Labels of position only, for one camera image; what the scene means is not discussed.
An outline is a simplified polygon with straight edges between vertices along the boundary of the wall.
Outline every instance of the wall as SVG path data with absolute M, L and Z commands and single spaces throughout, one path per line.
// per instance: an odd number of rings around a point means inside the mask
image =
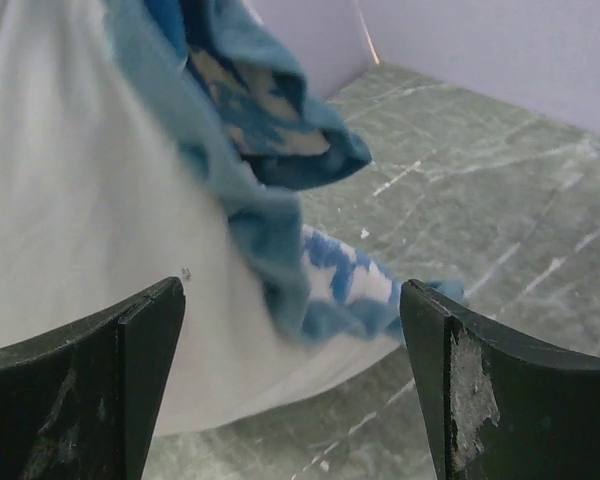
M 353 0 L 245 0 L 305 68 L 326 98 L 373 64 Z
M 381 60 L 600 133 L 600 0 L 359 2 Z

